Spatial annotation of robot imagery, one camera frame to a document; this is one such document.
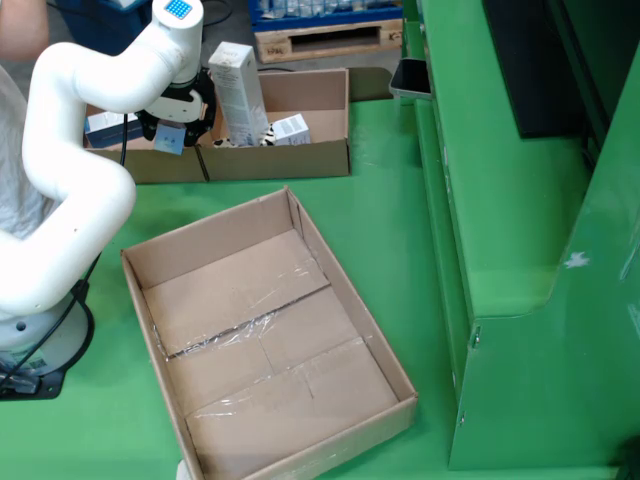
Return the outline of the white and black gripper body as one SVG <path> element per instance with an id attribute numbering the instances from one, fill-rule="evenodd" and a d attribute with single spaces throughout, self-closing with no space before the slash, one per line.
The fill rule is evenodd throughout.
<path id="1" fill-rule="evenodd" d="M 197 90 L 198 76 L 188 82 L 171 83 L 148 108 L 147 112 L 160 120 L 190 123 L 199 120 L 204 101 Z"/>

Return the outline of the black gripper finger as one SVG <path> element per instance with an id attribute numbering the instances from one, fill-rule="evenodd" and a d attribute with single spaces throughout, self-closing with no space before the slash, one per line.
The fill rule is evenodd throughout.
<path id="1" fill-rule="evenodd" d="M 140 110 L 135 115 L 140 122 L 144 138 L 148 141 L 153 141 L 156 136 L 159 118 L 146 110 Z"/>
<path id="2" fill-rule="evenodd" d="M 194 121 L 185 124 L 185 147 L 195 146 L 202 135 L 209 132 L 216 119 L 217 101 L 215 86 L 207 69 L 201 69 L 189 92 L 194 100 L 200 100 L 202 113 Z"/>

